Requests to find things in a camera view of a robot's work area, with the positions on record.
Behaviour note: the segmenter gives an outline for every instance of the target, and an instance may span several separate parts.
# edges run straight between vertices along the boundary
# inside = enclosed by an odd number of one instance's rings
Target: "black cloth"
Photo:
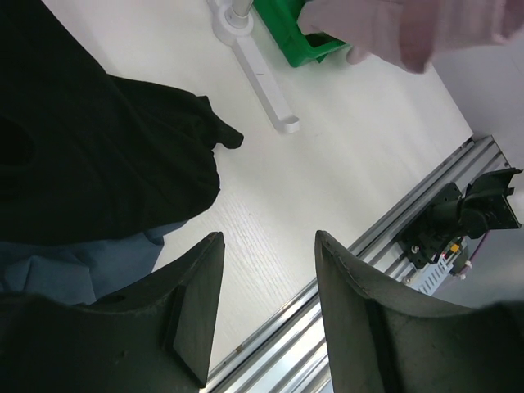
[[[243,136],[206,98],[109,76],[39,0],[0,2],[0,48],[0,241],[123,238],[212,205],[211,149]]]

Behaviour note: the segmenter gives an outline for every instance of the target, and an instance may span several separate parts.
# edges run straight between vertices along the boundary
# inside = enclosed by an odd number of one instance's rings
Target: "white metal stand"
[[[274,128],[282,133],[298,131],[300,121],[293,115],[255,40],[251,37],[253,16],[250,9],[253,0],[207,0],[207,3],[213,12],[215,35],[233,49]]]

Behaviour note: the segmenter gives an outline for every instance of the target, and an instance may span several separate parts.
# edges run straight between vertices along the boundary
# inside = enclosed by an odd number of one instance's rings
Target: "dark blue cloth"
[[[69,246],[0,242],[0,292],[23,291],[68,305],[91,304],[147,276],[164,246],[164,235],[183,224],[122,240]]]

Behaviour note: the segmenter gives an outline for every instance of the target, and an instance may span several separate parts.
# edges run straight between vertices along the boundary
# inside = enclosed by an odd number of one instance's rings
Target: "white tabletop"
[[[302,130],[273,130],[233,52],[213,35],[206,0],[44,0],[113,75],[207,95],[244,133],[216,149],[222,192],[170,234],[157,268],[207,233],[227,253],[211,366],[314,278],[314,234],[351,244],[471,136],[434,70],[409,75],[344,53],[292,69],[260,20],[254,37]]]

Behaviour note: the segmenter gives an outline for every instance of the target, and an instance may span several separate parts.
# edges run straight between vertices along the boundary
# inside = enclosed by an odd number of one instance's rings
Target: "green plastic container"
[[[328,54],[350,45],[327,35],[300,32],[298,16],[304,0],[255,0],[255,8],[292,67],[322,61]]]

